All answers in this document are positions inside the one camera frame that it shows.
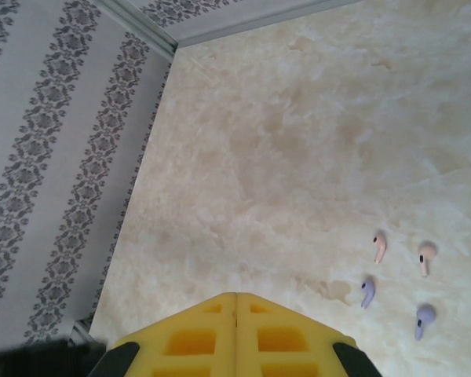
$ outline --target yellow foam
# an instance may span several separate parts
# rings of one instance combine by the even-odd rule
[[[258,296],[225,293],[120,339],[126,377],[346,377],[332,345],[354,339]]]

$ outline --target beige marble floor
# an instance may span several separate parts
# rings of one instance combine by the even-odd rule
[[[471,376],[471,1],[369,0],[177,53],[92,334],[225,291],[352,336],[384,376]]]

